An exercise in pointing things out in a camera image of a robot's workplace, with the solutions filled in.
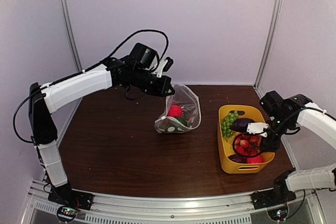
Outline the clear polka dot zip bag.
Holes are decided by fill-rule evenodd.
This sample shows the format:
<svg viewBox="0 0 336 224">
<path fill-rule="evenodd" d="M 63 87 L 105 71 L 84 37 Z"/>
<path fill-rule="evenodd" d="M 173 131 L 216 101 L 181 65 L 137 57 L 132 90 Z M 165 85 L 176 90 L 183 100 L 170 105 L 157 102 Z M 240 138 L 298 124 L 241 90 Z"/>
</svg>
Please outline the clear polka dot zip bag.
<svg viewBox="0 0 336 224">
<path fill-rule="evenodd" d="M 163 114 L 154 122 L 159 134 L 183 134 L 201 124 L 199 97 L 188 86 L 173 84 L 175 93 L 166 97 Z"/>
</svg>

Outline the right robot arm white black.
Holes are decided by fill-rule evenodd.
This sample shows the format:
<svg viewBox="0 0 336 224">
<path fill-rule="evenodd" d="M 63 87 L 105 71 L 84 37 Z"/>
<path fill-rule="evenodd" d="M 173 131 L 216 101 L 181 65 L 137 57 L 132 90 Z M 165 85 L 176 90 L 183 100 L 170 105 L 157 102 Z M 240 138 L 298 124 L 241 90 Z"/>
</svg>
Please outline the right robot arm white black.
<svg viewBox="0 0 336 224">
<path fill-rule="evenodd" d="M 335 118 L 303 94 L 284 99 L 277 91 L 267 92 L 259 104 L 267 115 L 273 118 L 266 137 L 261 140 L 262 152 L 275 152 L 280 147 L 281 137 L 296 134 L 305 127 L 335 148 Z M 306 189 L 329 189 L 335 191 L 335 164 L 306 170 L 295 170 L 285 175 L 284 184 L 269 192 L 272 203 L 279 204 L 289 192 Z"/>
</svg>

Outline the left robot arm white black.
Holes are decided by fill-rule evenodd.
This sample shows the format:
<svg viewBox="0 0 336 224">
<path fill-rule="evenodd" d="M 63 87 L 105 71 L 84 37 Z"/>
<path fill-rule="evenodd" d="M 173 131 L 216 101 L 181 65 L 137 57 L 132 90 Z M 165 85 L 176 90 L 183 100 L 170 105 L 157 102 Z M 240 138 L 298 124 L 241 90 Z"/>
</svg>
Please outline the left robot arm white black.
<svg viewBox="0 0 336 224">
<path fill-rule="evenodd" d="M 56 198 L 71 205 L 75 192 L 69 183 L 57 147 L 57 128 L 51 115 L 63 106 L 97 91 L 112 87 L 136 87 L 147 95 L 166 97 L 174 94 L 171 78 L 164 75 L 173 59 L 160 59 L 152 48 L 137 43 L 129 55 L 117 59 L 107 57 L 79 73 L 58 81 L 30 86 L 28 117 L 32 140 L 41 156 L 42 165 L 51 184 L 56 187 Z"/>
</svg>

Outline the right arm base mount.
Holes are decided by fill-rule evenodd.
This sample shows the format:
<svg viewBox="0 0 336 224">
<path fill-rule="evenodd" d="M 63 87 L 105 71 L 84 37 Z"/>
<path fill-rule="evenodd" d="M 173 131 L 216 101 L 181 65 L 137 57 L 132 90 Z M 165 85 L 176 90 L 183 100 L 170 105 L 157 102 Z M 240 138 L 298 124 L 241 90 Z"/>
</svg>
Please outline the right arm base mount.
<svg viewBox="0 0 336 224">
<path fill-rule="evenodd" d="M 269 208 L 295 200 L 296 194 L 287 188 L 274 185 L 273 189 L 255 191 L 251 194 L 254 209 Z"/>
</svg>

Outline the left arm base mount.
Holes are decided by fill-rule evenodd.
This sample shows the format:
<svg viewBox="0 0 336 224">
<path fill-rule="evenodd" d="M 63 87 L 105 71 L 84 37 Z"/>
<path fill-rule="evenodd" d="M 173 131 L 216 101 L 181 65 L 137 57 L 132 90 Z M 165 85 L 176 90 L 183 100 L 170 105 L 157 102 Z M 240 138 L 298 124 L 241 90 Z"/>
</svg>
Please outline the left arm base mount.
<svg viewBox="0 0 336 224">
<path fill-rule="evenodd" d="M 48 200 L 74 209 L 90 210 L 93 194 L 76 191 L 64 185 L 53 187 L 48 195 Z"/>
</svg>

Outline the red toy cherries bunch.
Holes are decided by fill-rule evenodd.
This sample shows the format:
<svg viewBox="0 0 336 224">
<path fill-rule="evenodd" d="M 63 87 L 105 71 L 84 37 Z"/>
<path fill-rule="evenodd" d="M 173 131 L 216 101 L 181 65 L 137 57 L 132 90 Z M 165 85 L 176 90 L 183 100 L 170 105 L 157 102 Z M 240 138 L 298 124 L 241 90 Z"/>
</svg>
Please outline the red toy cherries bunch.
<svg viewBox="0 0 336 224">
<path fill-rule="evenodd" d="M 260 150 L 260 137 L 254 135 L 237 135 L 233 141 L 233 150 L 235 153 L 246 156 L 254 157 L 261 153 Z"/>
</svg>

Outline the green toy pepper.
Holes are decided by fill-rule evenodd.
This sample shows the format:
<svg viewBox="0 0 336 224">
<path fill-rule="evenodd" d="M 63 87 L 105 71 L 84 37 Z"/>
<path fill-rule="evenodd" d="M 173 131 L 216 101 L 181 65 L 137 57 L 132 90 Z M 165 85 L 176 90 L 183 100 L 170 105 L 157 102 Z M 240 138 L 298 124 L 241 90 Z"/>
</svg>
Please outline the green toy pepper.
<svg viewBox="0 0 336 224">
<path fill-rule="evenodd" d="M 184 125 L 185 127 L 188 127 L 188 123 L 187 121 L 183 118 L 183 117 L 175 117 L 176 120 L 178 120 L 182 125 Z"/>
</svg>

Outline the red toy strawberry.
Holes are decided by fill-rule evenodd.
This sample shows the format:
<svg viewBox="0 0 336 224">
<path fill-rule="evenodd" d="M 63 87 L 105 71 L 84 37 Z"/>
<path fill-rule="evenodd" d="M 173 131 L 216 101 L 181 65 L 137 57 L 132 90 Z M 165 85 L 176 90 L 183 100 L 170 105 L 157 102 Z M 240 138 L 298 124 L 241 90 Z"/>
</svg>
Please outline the red toy strawberry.
<svg viewBox="0 0 336 224">
<path fill-rule="evenodd" d="M 182 117 L 183 115 L 183 110 L 181 106 L 178 105 L 172 105 L 168 111 L 168 116 L 170 117 Z"/>
</svg>

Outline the purple toy eggplant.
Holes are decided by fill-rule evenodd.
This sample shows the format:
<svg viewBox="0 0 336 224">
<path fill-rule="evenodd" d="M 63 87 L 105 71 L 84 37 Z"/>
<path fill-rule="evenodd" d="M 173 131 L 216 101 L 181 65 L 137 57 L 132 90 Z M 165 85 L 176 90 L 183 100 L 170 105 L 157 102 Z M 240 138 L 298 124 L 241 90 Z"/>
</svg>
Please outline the purple toy eggplant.
<svg viewBox="0 0 336 224">
<path fill-rule="evenodd" d="M 248 119 L 248 118 L 237 118 L 232 126 L 230 127 L 230 129 L 232 131 L 236 131 L 236 132 L 247 132 L 247 127 L 250 123 L 254 123 L 255 121 L 252 119 Z"/>
</svg>

